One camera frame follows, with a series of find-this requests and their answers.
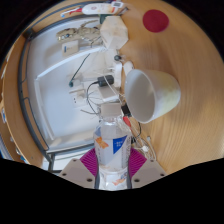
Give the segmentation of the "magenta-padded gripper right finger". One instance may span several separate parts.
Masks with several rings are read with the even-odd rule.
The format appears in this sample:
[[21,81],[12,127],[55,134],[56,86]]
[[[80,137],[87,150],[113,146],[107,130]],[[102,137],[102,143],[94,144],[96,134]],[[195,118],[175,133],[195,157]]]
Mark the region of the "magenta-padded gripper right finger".
[[136,149],[131,149],[128,161],[127,188],[143,187],[166,176],[154,159],[147,159]]

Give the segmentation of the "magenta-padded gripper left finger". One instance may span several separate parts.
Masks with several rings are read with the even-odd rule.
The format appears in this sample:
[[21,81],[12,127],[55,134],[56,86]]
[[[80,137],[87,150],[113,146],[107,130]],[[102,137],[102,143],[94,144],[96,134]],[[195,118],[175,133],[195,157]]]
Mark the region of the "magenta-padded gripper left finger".
[[95,149],[89,150],[80,159],[72,159],[59,176],[81,187],[98,189],[100,176]]

